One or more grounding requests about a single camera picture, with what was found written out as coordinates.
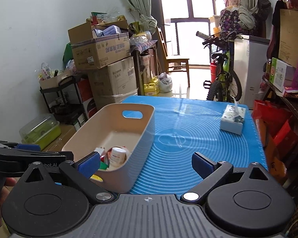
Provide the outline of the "person's left hand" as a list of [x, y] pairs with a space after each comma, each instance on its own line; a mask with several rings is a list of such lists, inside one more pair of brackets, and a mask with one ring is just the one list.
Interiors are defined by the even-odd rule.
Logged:
[[15, 186], [15, 184], [17, 183], [17, 180], [15, 178], [6, 178], [6, 182], [2, 187], [2, 190], [0, 192], [0, 227], [2, 226], [2, 215], [1, 215], [1, 208], [2, 205], [4, 203], [4, 201], [6, 200], [6, 198], [8, 197], [12, 187]]

